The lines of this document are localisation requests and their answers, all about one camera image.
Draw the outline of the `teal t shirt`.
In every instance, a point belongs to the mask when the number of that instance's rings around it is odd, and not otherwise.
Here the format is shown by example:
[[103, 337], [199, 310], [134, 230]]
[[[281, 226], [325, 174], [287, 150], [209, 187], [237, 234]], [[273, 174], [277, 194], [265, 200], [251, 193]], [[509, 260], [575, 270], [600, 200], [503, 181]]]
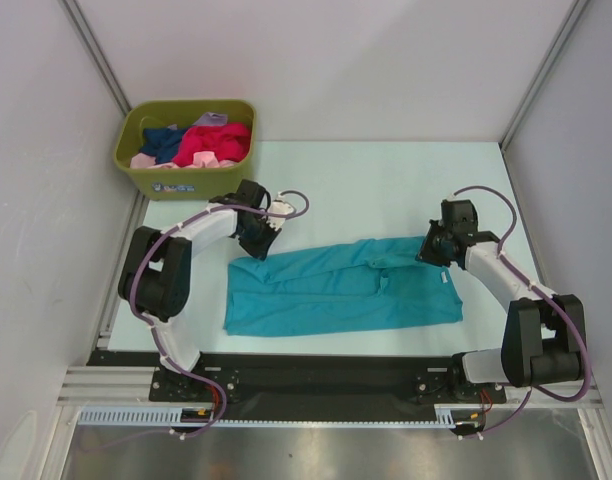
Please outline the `teal t shirt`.
[[364, 239], [241, 257], [228, 266], [224, 329], [263, 338], [459, 323], [463, 302], [445, 267], [418, 261], [423, 239]]

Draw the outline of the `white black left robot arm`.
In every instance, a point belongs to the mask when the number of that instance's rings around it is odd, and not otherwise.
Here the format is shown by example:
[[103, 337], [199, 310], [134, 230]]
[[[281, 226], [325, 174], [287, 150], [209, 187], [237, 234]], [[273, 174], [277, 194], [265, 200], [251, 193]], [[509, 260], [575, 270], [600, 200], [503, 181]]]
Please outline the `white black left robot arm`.
[[191, 295], [193, 259], [213, 243], [234, 238], [252, 258], [264, 260], [296, 209], [283, 194], [274, 199], [260, 184], [243, 180], [233, 193], [212, 198], [190, 218], [164, 229], [137, 228], [118, 284], [119, 297], [144, 322], [161, 364], [175, 371], [172, 387], [183, 398], [200, 397], [207, 376], [195, 368], [200, 349], [182, 314]]

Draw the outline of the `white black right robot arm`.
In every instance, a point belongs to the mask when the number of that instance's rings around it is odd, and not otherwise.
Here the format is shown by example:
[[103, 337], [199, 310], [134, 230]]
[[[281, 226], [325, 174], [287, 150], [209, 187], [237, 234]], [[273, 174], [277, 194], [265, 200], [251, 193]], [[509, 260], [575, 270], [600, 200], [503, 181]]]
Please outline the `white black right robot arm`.
[[470, 401], [484, 383], [498, 383], [576, 402], [592, 381], [583, 304], [531, 280], [505, 252], [505, 240], [479, 229], [471, 201], [445, 199], [418, 252], [423, 263], [469, 273], [506, 313], [501, 347], [455, 355], [459, 369], [447, 376], [448, 391]]

